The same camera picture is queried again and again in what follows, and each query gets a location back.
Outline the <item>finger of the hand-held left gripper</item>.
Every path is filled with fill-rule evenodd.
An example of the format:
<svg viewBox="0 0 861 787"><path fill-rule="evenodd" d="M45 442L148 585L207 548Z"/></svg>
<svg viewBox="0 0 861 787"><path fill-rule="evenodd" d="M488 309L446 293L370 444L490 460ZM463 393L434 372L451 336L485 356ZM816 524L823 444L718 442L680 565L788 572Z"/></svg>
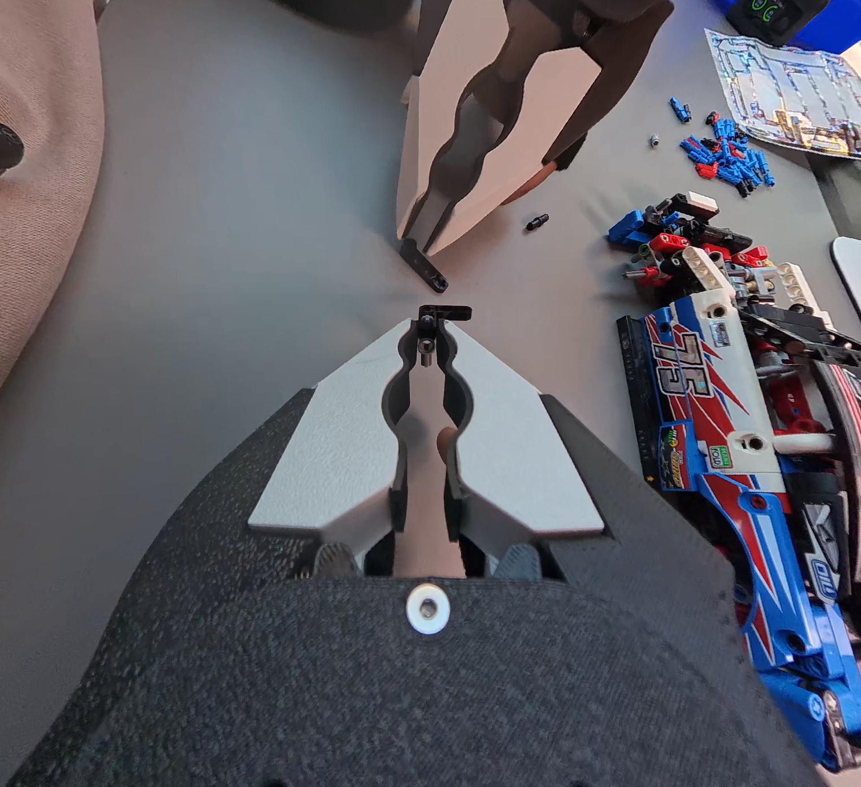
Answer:
<svg viewBox="0 0 861 787"><path fill-rule="evenodd" d="M440 168L454 146L460 112L476 80L510 37L503 0L451 0L424 68L411 78L400 175L396 235L428 243L436 230L427 210Z"/></svg>
<svg viewBox="0 0 861 787"><path fill-rule="evenodd" d="M477 181L430 242L431 255L464 236L543 168L543 158L600 72L580 48L548 51L536 59L517 119L483 157Z"/></svg>

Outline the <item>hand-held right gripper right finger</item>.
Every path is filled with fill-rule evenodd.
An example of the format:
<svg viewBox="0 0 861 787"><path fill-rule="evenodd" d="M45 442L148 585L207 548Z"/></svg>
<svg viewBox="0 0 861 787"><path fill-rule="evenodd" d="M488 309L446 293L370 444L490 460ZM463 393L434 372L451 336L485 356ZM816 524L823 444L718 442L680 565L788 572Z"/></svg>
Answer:
<svg viewBox="0 0 861 787"><path fill-rule="evenodd" d="M452 321L439 323L439 367L455 427L445 457L449 540L501 560L516 544L602 534L541 392Z"/></svg>

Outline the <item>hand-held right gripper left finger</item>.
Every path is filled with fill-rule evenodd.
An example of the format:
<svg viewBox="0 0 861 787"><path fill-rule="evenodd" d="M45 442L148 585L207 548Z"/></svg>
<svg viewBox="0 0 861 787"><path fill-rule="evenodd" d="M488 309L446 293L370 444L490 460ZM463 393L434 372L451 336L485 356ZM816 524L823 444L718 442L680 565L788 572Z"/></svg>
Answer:
<svg viewBox="0 0 861 787"><path fill-rule="evenodd" d="M404 531L416 321L406 319L320 381L248 525L350 548L365 573L392 573Z"/></svg>

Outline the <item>black thin frame piece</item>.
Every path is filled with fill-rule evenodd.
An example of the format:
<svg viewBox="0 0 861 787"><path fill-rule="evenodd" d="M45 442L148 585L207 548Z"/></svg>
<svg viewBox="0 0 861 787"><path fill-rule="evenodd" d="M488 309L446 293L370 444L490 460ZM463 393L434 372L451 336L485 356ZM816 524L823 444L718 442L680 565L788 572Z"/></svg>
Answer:
<svg viewBox="0 0 861 787"><path fill-rule="evenodd" d="M445 321L469 321L470 306L423 305L417 314L417 340L436 341Z"/></svg>

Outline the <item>toy race car model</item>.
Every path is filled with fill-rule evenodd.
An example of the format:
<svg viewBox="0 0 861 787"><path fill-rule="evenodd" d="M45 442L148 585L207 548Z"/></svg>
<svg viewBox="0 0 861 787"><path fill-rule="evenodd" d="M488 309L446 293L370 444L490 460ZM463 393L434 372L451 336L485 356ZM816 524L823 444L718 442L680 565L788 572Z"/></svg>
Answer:
<svg viewBox="0 0 861 787"><path fill-rule="evenodd" d="M742 643L813 761L859 768L859 341L694 192L608 232L655 308L617 331L644 478L735 572Z"/></svg>

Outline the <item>grey desk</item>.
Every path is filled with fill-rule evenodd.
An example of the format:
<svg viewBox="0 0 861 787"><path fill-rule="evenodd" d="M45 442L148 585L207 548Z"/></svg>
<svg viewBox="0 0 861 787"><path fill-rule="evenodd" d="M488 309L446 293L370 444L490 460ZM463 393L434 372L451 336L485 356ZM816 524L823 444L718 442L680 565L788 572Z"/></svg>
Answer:
<svg viewBox="0 0 861 787"><path fill-rule="evenodd" d="M410 373L392 573L248 520L313 389L432 301L395 256L403 37L274 0L110 0L89 223L2 402L2 782L823 785L733 571L631 466L598 216L680 188L651 74L573 172L443 250L461 326L542 394L605 522L451 542L442 370ZM550 218L535 232L534 216Z"/></svg>

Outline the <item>person's left hand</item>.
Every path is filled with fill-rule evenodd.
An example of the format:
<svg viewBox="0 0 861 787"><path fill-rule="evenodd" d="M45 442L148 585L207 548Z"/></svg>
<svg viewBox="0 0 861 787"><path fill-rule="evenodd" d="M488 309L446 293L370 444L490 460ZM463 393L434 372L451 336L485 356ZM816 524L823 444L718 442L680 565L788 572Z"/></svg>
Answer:
<svg viewBox="0 0 861 787"><path fill-rule="evenodd" d="M510 205L512 202L520 200L524 195L530 193L535 188L540 186L557 170L557 162L551 161L544 165L531 178L527 179L520 188L512 192L505 200L501 202L501 206Z"/></svg>

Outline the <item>pile of blue pins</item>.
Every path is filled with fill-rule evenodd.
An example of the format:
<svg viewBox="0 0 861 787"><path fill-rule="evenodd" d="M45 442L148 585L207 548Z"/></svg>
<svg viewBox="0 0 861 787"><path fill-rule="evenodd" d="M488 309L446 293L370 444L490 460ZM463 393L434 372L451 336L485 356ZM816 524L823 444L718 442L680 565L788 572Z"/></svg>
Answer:
<svg viewBox="0 0 861 787"><path fill-rule="evenodd" d="M750 136L729 116L712 110L704 117L703 136L689 134L678 142L701 179L718 180L742 199L760 188L777 185L765 153L750 144Z"/></svg>

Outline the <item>holographic sticker sheet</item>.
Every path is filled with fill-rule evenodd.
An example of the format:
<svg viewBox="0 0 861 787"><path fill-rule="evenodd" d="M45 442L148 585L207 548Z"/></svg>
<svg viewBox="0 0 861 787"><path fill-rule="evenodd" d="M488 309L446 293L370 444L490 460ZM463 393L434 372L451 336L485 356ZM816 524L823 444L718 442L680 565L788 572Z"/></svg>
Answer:
<svg viewBox="0 0 861 787"><path fill-rule="evenodd" d="M729 113L753 139L860 158L860 76L841 55L704 29Z"/></svg>

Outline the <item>white monitor stand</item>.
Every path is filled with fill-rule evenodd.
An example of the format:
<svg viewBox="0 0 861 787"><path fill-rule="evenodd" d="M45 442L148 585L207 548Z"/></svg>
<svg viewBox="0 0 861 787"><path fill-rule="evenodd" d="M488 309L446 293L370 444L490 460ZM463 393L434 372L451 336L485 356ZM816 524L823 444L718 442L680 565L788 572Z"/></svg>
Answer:
<svg viewBox="0 0 861 787"><path fill-rule="evenodd" d="M848 236L838 236L830 246L830 254L838 276L860 317L860 240Z"/></svg>

